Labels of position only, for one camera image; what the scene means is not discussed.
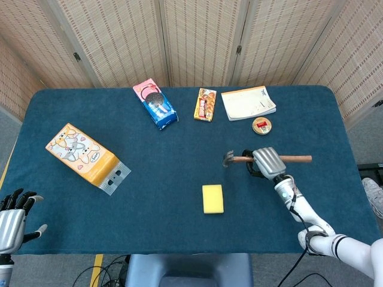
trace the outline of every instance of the table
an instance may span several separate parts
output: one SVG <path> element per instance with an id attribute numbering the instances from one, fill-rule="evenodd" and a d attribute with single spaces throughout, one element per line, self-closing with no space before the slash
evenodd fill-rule
<path id="1" fill-rule="evenodd" d="M 46 89 L 32 98 L 1 190 L 34 190 L 45 200 L 27 232 L 48 224 L 20 254 L 300 252 L 293 221 L 273 183 L 244 164 L 222 167 L 234 149 L 272 146 L 311 154 L 287 164 L 317 213 L 338 232 L 371 244 L 379 231 L 358 176 L 333 93 L 323 86 L 267 87 L 277 112 L 266 136 L 253 119 L 229 122 L 220 93 L 211 123 L 193 119 L 198 89 L 163 88 L 180 118 L 160 131 L 131 88 Z M 132 173 L 110 197 L 44 147 L 71 123 L 112 151 Z M 224 213 L 205 215 L 202 185 L 222 184 Z"/>

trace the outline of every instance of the sponge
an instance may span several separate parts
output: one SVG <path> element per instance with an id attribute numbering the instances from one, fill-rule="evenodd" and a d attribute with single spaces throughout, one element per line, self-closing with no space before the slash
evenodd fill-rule
<path id="1" fill-rule="evenodd" d="M 222 186 L 203 185 L 203 212 L 204 213 L 223 213 Z"/>

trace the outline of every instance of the blue chair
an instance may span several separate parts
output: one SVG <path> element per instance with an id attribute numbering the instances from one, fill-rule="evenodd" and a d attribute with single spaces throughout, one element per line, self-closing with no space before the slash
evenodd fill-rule
<path id="1" fill-rule="evenodd" d="M 250 254 L 134 254 L 126 287 L 253 287 Z"/>

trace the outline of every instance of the yellow tape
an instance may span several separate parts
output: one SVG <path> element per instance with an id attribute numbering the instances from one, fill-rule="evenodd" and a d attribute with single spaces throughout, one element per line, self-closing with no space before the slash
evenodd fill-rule
<path id="1" fill-rule="evenodd" d="M 103 257 L 104 257 L 103 254 L 97 254 L 95 257 L 95 263 L 93 266 L 101 266 Z M 90 287 L 98 286 L 98 280 L 100 279 L 100 276 L 98 276 L 98 274 L 100 274 L 100 272 L 101 272 L 100 267 L 93 268 L 92 278 L 90 279 L 90 285 L 89 285 Z"/>
<path id="2" fill-rule="evenodd" d="M 1 175 L 1 178 L 0 178 L 0 189 L 1 189 L 1 187 L 2 187 L 2 183 L 4 182 L 5 175 L 7 174 L 8 165 L 9 165 L 9 163 L 10 163 L 11 156 L 12 156 L 12 153 L 13 153 L 13 149 L 14 149 L 15 144 L 13 145 L 13 148 L 12 148 L 12 151 L 11 151 L 11 154 L 10 154 L 10 157 L 8 157 L 8 161 L 7 161 L 7 164 L 5 165 L 5 169 L 4 169 L 4 171 L 2 172 L 2 175 Z"/>

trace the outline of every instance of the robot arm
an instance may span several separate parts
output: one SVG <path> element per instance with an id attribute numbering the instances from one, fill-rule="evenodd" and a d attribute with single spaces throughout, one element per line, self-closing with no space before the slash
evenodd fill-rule
<path id="1" fill-rule="evenodd" d="M 286 166 L 273 148 L 253 151 L 254 161 L 265 178 L 274 181 L 274 189 L 293 218 L 312 224 L 298 234 L 302 248 L 309 254 L 336 257 L 375 280 L 374 286 L 383 286 L 383 239 L 372 246 L 359 242 L 334 229 L 313 210 L 295 185 L 294 178 L 285 174 Z"/>
<path id="2" fill-rule="evenodd" d="M 43 198 L 28 191 L 16 202 L 22 192 L 23 189 L 20 188 L 0 202 L 0 286 L 4 287 L 9 286 L 12 276 L 11 255 L 17 252 L 23 243 L 39 238 L 47 229 L 47 225 L 44 224 L 35 232 L 24 234 L 25 221 L 30 209 L 36 201 Z"/>

